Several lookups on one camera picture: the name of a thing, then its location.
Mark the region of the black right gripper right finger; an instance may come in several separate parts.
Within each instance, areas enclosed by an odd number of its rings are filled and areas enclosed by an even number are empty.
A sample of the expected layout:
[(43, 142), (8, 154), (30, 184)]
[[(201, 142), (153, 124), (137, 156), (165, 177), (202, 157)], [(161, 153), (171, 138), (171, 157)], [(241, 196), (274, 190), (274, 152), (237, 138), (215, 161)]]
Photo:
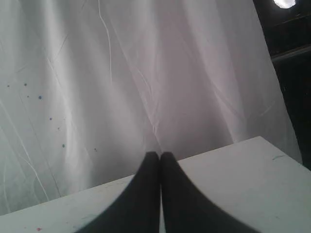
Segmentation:
[(244, 233), (245, 225), (207, 199), (171, 152), (160, 158), (162, 204), (167, 233)]

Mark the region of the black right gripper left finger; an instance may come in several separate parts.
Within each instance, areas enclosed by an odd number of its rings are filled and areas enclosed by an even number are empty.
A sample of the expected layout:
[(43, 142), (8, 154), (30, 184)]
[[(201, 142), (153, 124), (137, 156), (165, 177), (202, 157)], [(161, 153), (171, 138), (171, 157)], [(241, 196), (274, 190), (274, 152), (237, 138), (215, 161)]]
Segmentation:
[(81, 233), (157, 233), (160, 222), (159, 156), (147, 152), (124, 191)]

